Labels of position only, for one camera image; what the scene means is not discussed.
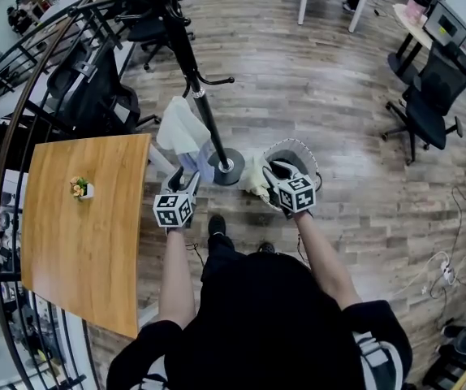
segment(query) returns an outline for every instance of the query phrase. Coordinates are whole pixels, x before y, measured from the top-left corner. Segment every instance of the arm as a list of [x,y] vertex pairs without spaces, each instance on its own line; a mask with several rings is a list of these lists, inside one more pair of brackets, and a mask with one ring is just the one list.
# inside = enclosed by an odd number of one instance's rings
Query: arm
[[347,268],[339,261],[330,242],[317,229],[311,214],[299,212],[293,217],[304,242],[311,271],[321,289],[338,302],[341,310],[361,302]]
[[182,228],[168,232],[162,269],[159,320],[185,328],[195,318],[195,299]]

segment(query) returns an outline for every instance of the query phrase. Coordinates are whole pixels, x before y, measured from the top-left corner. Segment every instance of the round metal base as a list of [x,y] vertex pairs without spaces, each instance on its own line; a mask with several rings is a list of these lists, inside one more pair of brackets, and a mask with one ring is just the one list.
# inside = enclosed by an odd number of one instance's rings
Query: round metal base
[[221,171],[222,164],[220,163],[217,152],[211,155],[208,163],[215,168],[214,183],[221,186],[229,186],[239,181],[246,162],[244,156],[235,149],[225,148],[224,152],[226,152],[228,163],[232,164],[233,168],[230,166],[227,171]]
[[403,65],[404,59],[399,59],[395,54],[388,54],[388,65],[390,65],[391,70],[402,80],[406,85],[410,85],[413,82],[413,77],[416,76],[419,72],[411,63],[406,67],[403,75],[399,75],[397,71]]

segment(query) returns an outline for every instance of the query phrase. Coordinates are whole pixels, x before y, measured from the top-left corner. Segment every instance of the white cable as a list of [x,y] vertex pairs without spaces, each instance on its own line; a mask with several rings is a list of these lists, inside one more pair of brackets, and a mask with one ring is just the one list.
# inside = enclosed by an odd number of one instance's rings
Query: white cable
[[459,277],[460,270],[462,269],[462,266],[463,266],[465,260],[466,260],[466,257],[464,257],[464,258],[462,259],[462,261],[460,262],[459,268],[458,268],[457,271],[455,272],[455,278],[453,279],[453,282],[448,282],[448,284],[449,284],[450,286],[453,286],[453,285],[455,284],[455,282],[457,281],[457,278]]
[[412,281],[406,285],[406,287],[402,288],[401,290],[399,290],[398,292],[394,293],[392,296],[395,297],[397,295],[399,295],[400,293],[404,292],[406,289],[408,289],[410,286],[412,286],[413,282],[415,282],[420,275],[423,274],[423,272],[425,271],[425,268],[429,265],[429,262],[431,262],[434,258],[436,258],[439,254],[444,254],[446,256],[446,261],[449,262],[450,261],[450,256],[447,255],[447,253],[445,251],[439,251],[438,253],[434,254],[427,262],[426,264],[424,265],[424,267],[421,269],[421,271],[419,271],[419,273],[417,273],[417,275],[412,279]]

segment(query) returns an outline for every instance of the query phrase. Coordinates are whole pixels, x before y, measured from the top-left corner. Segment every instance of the shoe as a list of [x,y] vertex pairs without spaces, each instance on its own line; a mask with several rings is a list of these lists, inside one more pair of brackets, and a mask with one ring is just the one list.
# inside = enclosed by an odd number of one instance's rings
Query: shoe
[[349,6],[348,0],[345,1],[345,2],[343,2],[343,9],[344,9],[345,11],[348,11],[349,13],[354,13],[354,12],[355,12],[355,10],[352,9],[352,8]]
[[215,234],[226,235],[226,220],[221,215],[213,215],[209,219],[208,223],[208,233],[209,236],[214,236]]
[[258,246],[257,252],[276,254],[276,249],[274,249],[274,245],[272,245],[271,243],[265,242]]

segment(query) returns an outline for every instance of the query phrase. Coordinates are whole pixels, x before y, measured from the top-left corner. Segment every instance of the power strip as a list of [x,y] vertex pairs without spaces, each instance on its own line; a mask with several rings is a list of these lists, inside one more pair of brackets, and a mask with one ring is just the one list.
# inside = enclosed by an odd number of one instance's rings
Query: power strip
[[444,260],[441,263],[441,272],[442,277],[444,277],[444,280],[448,284],[453,284],[455,282],[455,271],[453,270],[453,267],[450,267],[449,262],[447,260]]

